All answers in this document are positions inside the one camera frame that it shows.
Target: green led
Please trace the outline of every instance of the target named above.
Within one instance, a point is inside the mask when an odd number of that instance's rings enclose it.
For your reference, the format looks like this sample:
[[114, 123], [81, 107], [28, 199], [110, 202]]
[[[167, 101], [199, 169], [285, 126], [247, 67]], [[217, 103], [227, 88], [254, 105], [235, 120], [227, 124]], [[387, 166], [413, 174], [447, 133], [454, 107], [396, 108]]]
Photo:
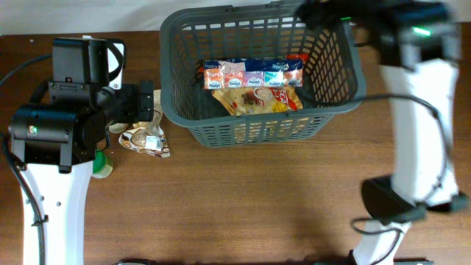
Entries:
[[432, 32], [430, 30], [421, 29], [419, 27], [413, 27], [412, 29], [414, 30], [415, 33], [421, 34], [423, 36], [429, 37], [430, 35], [432, 35]]

